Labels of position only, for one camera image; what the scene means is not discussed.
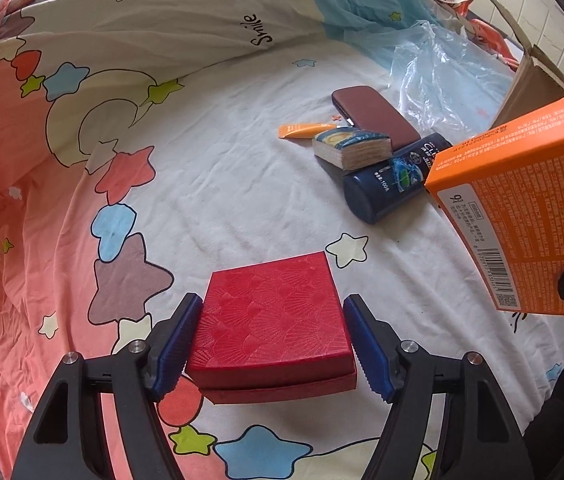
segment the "blue gripper pad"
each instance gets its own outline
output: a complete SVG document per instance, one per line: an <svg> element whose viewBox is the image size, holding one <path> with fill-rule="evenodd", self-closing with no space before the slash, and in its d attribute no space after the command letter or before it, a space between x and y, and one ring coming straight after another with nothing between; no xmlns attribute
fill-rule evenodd
<svg viewBox="0 0 564 480"><path fill-rule="evenodd" d="M193 344L202 306L202 298L188 292L171 318L157 323L147 337L151 350L143 381L154 402L175 388Z"/></svg>
<svg viewBox="0 0 564 480"><path fill-rule="evenodd" d="M399 338L388 323L375 319L358 294L344 300L344 319L364 375L371 389L382 400L391 402L398 371L396 346Z"/></svg>

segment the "metal screw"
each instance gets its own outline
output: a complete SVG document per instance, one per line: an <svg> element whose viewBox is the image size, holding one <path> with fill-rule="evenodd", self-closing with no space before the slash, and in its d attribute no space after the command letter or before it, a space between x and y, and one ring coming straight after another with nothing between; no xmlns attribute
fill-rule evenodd
<svg viewBox="0 0 564 480"><path fill-rule="evenodd" d="M64 357L62 358L62 362L65 365L72 365L78 359L79 359L79 354L77 352L71 351L64 355Z"/></svg>
<svg viewBox="0 0 564 480"><path fill-rule="evenodd" d="M399 344L399 346L407 354L414 354L419 350L419 345L415 341L412 341L411 339L405 339Z"/></svg>
<svg viewBox="0 0 564 480"><path fill-rule="evenodd" d="M136 339L128 344L128 349L131 354L139 354L146 348L146 343L142 339Z"/></svg>
<svg viewBox="0 0 564 480"><path fill-rule="evenodd" d="M484 362L484 357L478 354L478 352L468 352L466 360L472 365L481 365Z"/></svg>

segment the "embossed box lid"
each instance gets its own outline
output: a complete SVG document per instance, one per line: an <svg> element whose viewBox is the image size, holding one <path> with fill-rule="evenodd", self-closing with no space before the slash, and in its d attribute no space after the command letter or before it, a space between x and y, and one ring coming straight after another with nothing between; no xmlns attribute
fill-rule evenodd
<svg viewBox="0 0 564 480"><path fill-rule="evenodd" d="M324 253L213 273L187 364L201 390L276 388L354 373Z"/></svg>

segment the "bed sheet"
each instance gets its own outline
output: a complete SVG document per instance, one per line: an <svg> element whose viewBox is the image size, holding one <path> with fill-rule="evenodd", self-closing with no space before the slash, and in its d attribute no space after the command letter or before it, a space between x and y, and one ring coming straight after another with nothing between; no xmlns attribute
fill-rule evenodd
<svg viewBox="0 0 564 480"><path fill-rule="evenodd" d="M526 427L564 366L564 318L496 311L426 194L363 224L310 143L275 135L337 120L335 89L389 95L400 81L381 38L421 20L436 30L419 0L0 0L6 477L67 351L89 358L146 337L186 292L203 296L214 270L315 251L341 299L361 294L402 337L481 352ZM417 480L430 475L442 408L436 397ZM342 394L224 406L183 377L158 411L187 479L352 480L388 407L360 373ZM130 478L108 397L104 414L117 478Z"/></svg>

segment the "blue star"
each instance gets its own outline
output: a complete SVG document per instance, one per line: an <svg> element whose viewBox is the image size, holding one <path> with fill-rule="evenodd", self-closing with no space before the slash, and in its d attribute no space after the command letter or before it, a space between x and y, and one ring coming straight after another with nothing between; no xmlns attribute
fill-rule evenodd
<svg viewBox="0 0 564 480"><path fill-rule="evenodd" d="M549 382L557 381L561 373L562 373L562 365L555 364L549 371L547 371L546 380Z"/></svg>
<svg viewBox="0 0 564 480"><path fill-rule="evenodd" d="M112 262L122 250L137 213L126 204L105 205L97 212L90 232L99 238L97 255L103 262Z"/></svg>
<svg viewBox="0 0 564 480"><path fill-rule="evenodd" d="M308 444L282 440L264 426L251 426L238 440L215 445L233 480L289 478L295 461L312 450Z"/></svg>
<svg viewBox="0 0 564 480"><path fill-rule="evenodd" d="M293 64L295 66L315 66L315 61L312 59L298 59Z"/></svg>
<svg viewBox="0 0 564 480"><path fill-rule="evenodd" d="M77 68L73 63L62 63L57 72L44 81L46 100L55 101L63 95L75 94L88 72L90 72L90 69L85 66Z"/></svg>

